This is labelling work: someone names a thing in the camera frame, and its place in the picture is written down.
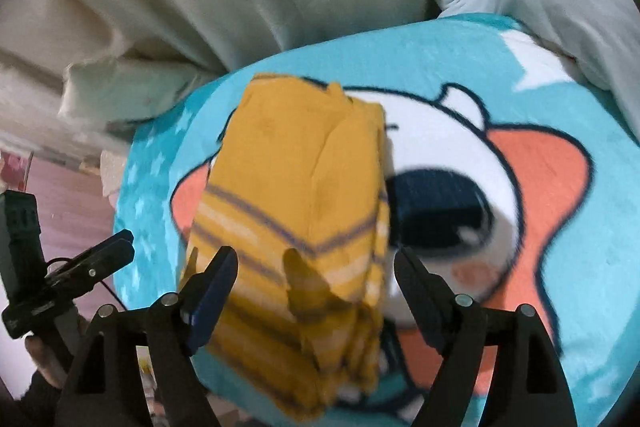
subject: white cartoon face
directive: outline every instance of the white cartoon face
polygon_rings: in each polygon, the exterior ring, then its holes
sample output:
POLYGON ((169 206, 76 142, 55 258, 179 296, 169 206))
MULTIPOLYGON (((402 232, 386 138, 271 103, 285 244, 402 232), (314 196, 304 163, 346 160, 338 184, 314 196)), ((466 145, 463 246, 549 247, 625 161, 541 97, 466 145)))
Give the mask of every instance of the white cartoon face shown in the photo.
MULTIPOLYGON (((348 94, 385 109, 391 248, 414 248, 455 293, 485 298, 510 268, 522 226, 514 178, 486 139, 481 102, 454 86, 433 103, 372 90, 348 94)), ((412 323, 389 260, 385 315, 412 323)))

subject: blue blanket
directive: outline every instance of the blue blanket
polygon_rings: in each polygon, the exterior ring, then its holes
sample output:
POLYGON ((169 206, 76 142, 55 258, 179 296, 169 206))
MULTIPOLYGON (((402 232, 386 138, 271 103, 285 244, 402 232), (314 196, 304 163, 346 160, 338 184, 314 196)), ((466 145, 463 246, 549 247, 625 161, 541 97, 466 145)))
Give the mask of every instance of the blue blanket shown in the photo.
MULTIPOLYGON (((286 52, 141 126, 114 226, 135 237, 135 260, 114 276, 127 306, 176 289, 218 136, 258 72, 338 81, 383 105, 392 238, 427 252, 424 263, 455 291, 492 307, 532 303, 561 353, 579 424, 597 425, 640 360, 640 149, 612 98, 576 82, 570 60, 509 18, 457 16, 286 52), (434 215, 439 232, 421 234, 433 223, 420 216, 434 215)), ((314 426, 414 418, 439 359, 393 283, 385 313, 378 390, 345 392, 314 426)), ((193 363, 214 393, 270 425, 293 425, 206 350, 193 363)), ((466 425, 478 424, 491 363, 488 353, 466 425)))

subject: cartoon character print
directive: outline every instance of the cartoon character print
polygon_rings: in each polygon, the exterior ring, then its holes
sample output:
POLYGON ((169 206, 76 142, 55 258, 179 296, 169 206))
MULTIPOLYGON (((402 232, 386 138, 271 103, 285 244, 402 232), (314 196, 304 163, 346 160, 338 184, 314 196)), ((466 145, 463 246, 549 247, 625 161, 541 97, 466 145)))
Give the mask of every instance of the cartoon character print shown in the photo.
MULTIPOLYGON (((488 307, 532 304, 558 351, 558 319, 543 285, 548 245, 571 218, 591 180, 590 157, 554 129, 493 124, 481 100, 447 84, 435 101, 388 90, 347 89, 385 109, 386 185, 391 206, 381 380, 369 397, 346 389, 338 407, 387 412, 410 422, 438 372, 393 275, 393 251, 412 247, 455 293, 488 307)), ((207 161, 171 201, 184 240, 209 175, 207 161)), ((495 348, 484 351, 476 393, 486 394, 495 348)))

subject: cable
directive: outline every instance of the cable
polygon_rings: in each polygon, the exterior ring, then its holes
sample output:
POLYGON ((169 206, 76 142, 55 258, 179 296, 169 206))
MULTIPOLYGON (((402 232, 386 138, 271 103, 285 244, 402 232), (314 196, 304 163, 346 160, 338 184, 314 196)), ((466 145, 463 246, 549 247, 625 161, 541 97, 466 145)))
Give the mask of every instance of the cable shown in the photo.
MULTIPOLYGON (((49 259, 49 261, 47 261, 47 268, 54 263, 69 263, 69 261, 73 261, 73 259, 71 259, 70 257, 54 257, 53 259, 49 259)), ((111 288, 109 288, 109 285, 105 281, 98 281, 98 282, 107 289, 107 291, 111 294, 111 296, 114 299, 116 299, 116 302, 122 307, 124 311, 129 311, 129 309, 124 305, 124 303, 116 295, 116 292, 114 292, 111 288)))

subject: folded yellow cloth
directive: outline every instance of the folded yellow cloth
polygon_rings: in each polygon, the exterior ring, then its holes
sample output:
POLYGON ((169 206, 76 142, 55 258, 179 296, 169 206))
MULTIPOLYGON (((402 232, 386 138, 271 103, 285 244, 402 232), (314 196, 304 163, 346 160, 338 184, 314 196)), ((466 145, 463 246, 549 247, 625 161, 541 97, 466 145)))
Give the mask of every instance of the folded yellow cloth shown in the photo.
POLYGON ((338 84, 257 75, 193 222, 181 284, 221 245, 239 258, 207 348, 299 421, 378 382, 384 138, 382 107, 338 84))

